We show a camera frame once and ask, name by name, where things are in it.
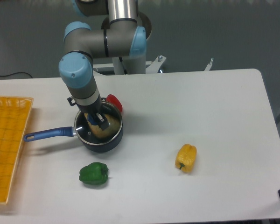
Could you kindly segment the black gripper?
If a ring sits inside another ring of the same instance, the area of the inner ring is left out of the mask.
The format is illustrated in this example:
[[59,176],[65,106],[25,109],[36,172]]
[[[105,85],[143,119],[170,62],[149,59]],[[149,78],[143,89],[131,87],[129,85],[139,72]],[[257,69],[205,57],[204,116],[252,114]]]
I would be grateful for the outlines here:
[[108,119],[101,113],[102,100],[100,96],[92,103],[87,102],[86,99],[74,99],[72,96],[67,98],[67,101],[70,106],[77,105],[81,112],[95,117],[95,121],[102,131],[109,127]]

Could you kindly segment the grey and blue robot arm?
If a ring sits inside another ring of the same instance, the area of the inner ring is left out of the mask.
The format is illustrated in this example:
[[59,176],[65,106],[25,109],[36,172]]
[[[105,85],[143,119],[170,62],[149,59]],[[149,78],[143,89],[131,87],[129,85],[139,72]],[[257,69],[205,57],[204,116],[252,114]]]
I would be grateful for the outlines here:
[[101,97],[93,76],[93,59],[118,58],[129,74],[146,71],[146,29],[140,26],[136,0],[74,0],[84,16],[108,15],[109,27],[92,30],[83,22],[70,23],[64,32],[65,55],[59,62],[60,77],[72,100],[91,122],[105,130],[109,123],[101,112]]

